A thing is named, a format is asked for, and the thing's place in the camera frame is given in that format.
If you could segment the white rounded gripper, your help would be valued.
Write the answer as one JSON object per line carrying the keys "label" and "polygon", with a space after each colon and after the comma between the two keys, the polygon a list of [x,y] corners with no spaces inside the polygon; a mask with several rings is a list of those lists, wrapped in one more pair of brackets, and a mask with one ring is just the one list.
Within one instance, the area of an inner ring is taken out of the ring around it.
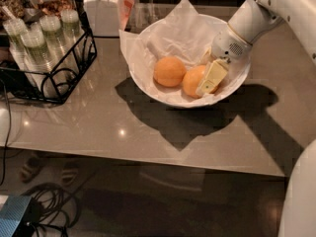
{"label": "white rounded gripper", "polygon": [[197,85],[196,94],[202,97],[214,93],[228,74],[229,64],[225,60],[232,62],[244,59],[249,55],[251,48],[252,46],[241,39],[229,26],[224,27],[214,37],[211,48],[207,49],[199,60],[200,65],[206,66],[203,77]]}

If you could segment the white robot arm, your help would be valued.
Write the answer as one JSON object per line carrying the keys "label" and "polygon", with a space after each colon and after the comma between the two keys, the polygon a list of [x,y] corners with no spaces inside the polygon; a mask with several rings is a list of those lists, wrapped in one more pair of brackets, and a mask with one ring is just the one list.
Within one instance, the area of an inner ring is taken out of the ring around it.
{"label": "white robot arm", "polygon": [[288,23],[308,55],[315,57],[316,0],[246,0],[203,56],[206,70],[196,94],[214,92],[229,64],[248,55],[254,42],[281,22]]}

